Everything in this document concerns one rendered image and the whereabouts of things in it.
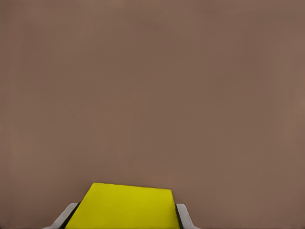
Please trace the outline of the yellow box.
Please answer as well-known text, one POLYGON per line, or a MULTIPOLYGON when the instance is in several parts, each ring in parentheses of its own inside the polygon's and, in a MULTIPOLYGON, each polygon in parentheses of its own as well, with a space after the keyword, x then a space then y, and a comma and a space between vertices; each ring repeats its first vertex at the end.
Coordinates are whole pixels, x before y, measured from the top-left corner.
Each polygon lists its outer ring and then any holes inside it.
POLYGON ((93 183, 65 229, 180 229, 169 189, 93 183))

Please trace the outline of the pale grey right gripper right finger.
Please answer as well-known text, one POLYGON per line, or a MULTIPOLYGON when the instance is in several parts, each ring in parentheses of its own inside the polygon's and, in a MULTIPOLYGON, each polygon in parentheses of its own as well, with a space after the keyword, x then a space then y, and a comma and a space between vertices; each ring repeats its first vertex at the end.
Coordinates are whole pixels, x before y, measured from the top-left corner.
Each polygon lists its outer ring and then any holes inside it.
POLYGON ((177 218, 181 229, 199 229, 193 224, 186 205, 182 203, 175 205, 177 218))

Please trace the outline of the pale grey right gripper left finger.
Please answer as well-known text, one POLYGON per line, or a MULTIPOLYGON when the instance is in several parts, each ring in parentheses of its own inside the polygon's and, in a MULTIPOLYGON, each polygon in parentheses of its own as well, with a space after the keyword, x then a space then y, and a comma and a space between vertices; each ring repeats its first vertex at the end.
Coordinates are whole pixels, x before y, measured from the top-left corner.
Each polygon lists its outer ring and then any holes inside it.
POLYGON ((78 206, 79 203, 70 203, 57 219, 50 226, 46 227, 46 229, 65 229, 65 226, 70 221, 78 206))

